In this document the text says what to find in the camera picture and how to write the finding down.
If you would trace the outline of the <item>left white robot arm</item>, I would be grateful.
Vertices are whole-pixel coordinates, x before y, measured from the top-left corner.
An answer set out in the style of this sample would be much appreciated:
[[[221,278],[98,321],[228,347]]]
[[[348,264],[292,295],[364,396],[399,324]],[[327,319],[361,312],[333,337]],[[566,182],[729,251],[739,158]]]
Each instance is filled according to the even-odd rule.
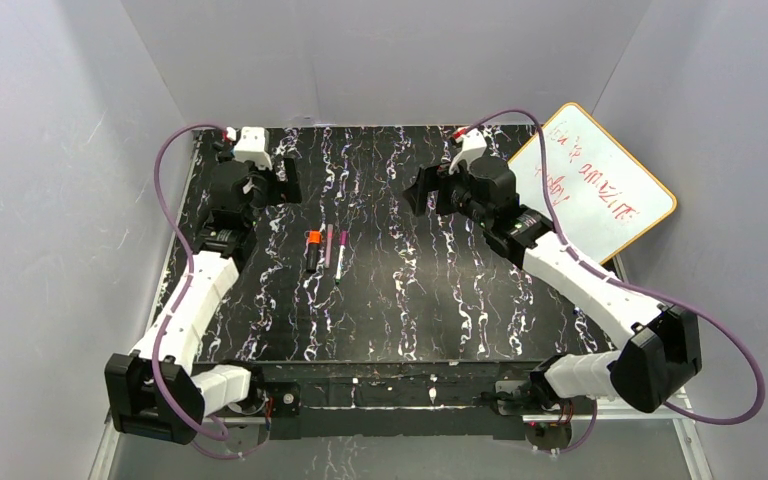
[[[193,364],[252,255],[261,213],[302,200],[295,158],[283,158],[282,165],[283,177],[251,161],[223,161],[212,169],[209,207],[195,235],[182,239],[186,268],[172,296],[132,350],[112,355],[105,366],[118,432],[186,445],[203,432],[206,417],[254,392],[245,366],[220,363],[194,373]]]

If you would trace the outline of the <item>white pen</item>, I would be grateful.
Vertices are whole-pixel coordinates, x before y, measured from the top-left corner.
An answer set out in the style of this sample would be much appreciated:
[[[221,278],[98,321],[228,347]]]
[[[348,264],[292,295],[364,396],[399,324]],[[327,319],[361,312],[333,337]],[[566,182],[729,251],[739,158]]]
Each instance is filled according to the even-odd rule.
[[[342,252],[338,255],[337,258],[337,266],[336,266],[336,272],[335,272],[335,284],[340,284],[343,276],[343,257],[344,255]]]

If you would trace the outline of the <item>orange marker cap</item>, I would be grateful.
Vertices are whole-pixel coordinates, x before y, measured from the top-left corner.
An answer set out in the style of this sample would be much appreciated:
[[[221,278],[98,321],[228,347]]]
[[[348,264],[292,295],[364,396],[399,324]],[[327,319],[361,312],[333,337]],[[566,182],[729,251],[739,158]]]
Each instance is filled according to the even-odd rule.
[[[307,233],[308,244],[320,244],[322,242],[322,233],[319,230],[311,230]]]

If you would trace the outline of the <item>black orange-tipped marker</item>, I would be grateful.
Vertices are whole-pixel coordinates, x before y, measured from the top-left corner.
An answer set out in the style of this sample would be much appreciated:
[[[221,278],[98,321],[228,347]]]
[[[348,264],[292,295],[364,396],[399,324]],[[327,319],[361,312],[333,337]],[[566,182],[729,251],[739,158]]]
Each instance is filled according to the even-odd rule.
[[[305,252],[305,271],[307,273],[315,273],[320,261],[321,244],[320,243],[308,243],[306,245]]]

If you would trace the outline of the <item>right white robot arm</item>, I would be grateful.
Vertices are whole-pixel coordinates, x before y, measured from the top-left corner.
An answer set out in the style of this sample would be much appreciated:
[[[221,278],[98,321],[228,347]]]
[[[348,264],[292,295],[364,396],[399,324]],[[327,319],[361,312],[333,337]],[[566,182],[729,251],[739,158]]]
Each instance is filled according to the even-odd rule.
[[[438,215],[472,220],[494,253],[581,308],[615,347],[541,362],[529,374],[523,394],[529,401],[548,408],[579,396],[620,398],[652,413],[699,373],[697,316],[615,285],[599,265],[586,270],[583,255],[568,255],[553,223],[521,203],[505,161],[482,156],[467,167],[423,167],[403,197],[413,214],[422,215],[431,193]]]

